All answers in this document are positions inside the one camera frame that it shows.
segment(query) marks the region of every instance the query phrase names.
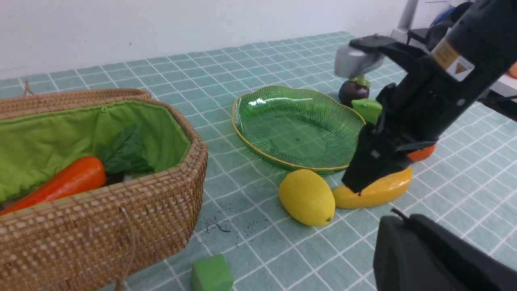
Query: gold rim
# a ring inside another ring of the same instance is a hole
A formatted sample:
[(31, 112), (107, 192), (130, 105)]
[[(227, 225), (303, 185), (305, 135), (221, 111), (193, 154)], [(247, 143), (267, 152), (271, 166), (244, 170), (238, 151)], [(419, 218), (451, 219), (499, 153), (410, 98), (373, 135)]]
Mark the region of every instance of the gold rim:
[(244, 135), (242, 135), (240, 133), (239, 129), (237, 128), (237, 124), (235, 124), (235, 108), (237, 106), (237, 103), (242, 98), (244, 98), (244, 97), (246, 97), (248, 95), (251, 95), (251, 94), (255, 94), (256, 92), (258, 92), (258, 91), (260, 91), (262, 89), (265, 89), (265, 88), (269, 88), (269, 87), (285, 88), (285, 89), (289, 89), (289, 90), (292, 90), (292, 91), (311, 91), (311, 92), (316, 92), (316, 93), (321, 94), (322, 96), (325, 96), (325, 97), (329, 98), (330, 100), (334, 101), (334, 103), (336, 103), (337, 105), (342, 106), (342, 107), (346, 108), (347, 110), (352, 111), (353, 113), (355, 113), (355, 115), (357, 115), (359, 117), (359, 119), (361, 119), (363, 125), (366, 124), (366, 121), (364, 120), (364, 118), (359, 113), (357, 113), (357, 111), (355, 111), (354, 109), (352, 109), (352, 108), (350, 108), (350, 107), (348, 107), (346, 105), (343, 105), (343, 104), (337, 102), (334, 98), (330, 97), (329, 95), (327, 95), (325, 93), (321, 93), (321, 92), (318, 92), (318, 91), (312, 90), (312, 89), (293, 89), (293, 88), (289, 88), (289, 87), (286, 87), (286, 86), (271, 85), (271, 86), (260, 87), (259, 89), (255, 90), (255, 91), (253, 91), (251, 93), (244, 94), (244, 95), (240, 96), (239, 98), (237, 98), (237, 100), (235, 100), (235, 102), (233, 102), (233, 106), (232, 106), (232, 125), (233, 125), (233, 129), (235, 130), (235, 132), (237, 133), (239, 138), (242, 141), (244, 141), (253, 150), (257, 151), (261, 155), (263, 155), (263, 156), (265, 156), (265, 157), (267, 157), (267, 158), (269, 158), (269, 159), (271, 159), (271, 160), (273, 160), (275, 162), (278, 162), (280, 164), (284, 164), (284, 165), (287, 165), (287, 166), (296, 167), (296, 168), (300, 168), (300, 169), (312, 170), (312, 171), (335, 171), (335, 170), (344, 170), (344, 169), (346, 169), (350, 164), (346, 164), (346, 165), (339, 166), (339, 167), (331, 167), (331, 168), (311, 168), (311, 167), (296, 165), (296, 164), (292, 164), (292, 163), (289, 163), (289, 162), (286, 162), (286, 161), (282, 161), (281, 159), (277, 159), (274, 156), (271, 156), (271, 155), (261, 151), (254, 144), (250, 143), (250, 141), (247, 140), (246, 137), (244, 137)]

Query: orange carrot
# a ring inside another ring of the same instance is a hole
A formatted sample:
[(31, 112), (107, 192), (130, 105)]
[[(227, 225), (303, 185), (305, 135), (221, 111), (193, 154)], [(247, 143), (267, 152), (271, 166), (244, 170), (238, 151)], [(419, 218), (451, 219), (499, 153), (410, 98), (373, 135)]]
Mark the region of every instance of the orange carrot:
[(435, 148), (436, 148), (436, 144), (434, 144), (428, 148), (425, 148), (423, 150), (414, 151), (414, 152), (408, 154), (407, 157), (413, 163), (420, 162), (420, 161), (423, 161), (426, 158), (430, 157), (433, 154)]
[(91, 191), (103, 187), (105, 183), (106, 174), (102, 162), (95, 156), (81, 157), (40, 188), (0, 211), (0, 215)]
[(513, 66), (511, 66), (510, 70), (508, 70), (508, 74), (511, 77), (517, 79), (517, 63), (515, 63), (515, 64), (513, 64)]

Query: banana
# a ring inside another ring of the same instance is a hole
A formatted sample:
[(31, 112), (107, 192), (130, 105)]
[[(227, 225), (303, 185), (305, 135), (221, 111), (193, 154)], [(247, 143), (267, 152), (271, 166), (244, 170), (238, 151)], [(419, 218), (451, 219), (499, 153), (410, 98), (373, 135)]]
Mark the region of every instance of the banana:
[(374, 207), (389, 203), (404, 194), (411, 185), (413, 179), (413, 169), (407, 169), (398, 173), (393, 173), (375, 181), (366, 187), (361, 196), (346, 186), (338, 186), (332, 190), (337, 208), (356, 209)]

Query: yellow label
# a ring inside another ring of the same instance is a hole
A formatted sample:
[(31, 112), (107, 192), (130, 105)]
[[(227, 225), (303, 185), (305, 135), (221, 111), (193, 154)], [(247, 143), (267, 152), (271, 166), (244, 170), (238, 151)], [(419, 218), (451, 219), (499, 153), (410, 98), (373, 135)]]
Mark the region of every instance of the yellow label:
[(444, 70), (447, 70), (460, 56), (460, 54), (458, 54), (458, 52), (445, 39), (442, 39), (440, 43), (438, 43), (431, 52), (431, 55)]

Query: wicker basket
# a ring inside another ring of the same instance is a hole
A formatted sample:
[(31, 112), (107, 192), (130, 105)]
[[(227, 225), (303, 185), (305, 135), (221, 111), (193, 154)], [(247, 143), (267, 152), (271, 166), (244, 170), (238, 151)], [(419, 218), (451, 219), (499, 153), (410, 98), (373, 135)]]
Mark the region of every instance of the wicker basket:
[(0, 100), (0, 120), (122, 100), (167, 108), (191, 141), (186, 156), (166, 171), (0, 216), (0, 290), (122, 290), (127, 275), (189, 241), (208, 153), (173, 107), (140, 90), (70, 92)]

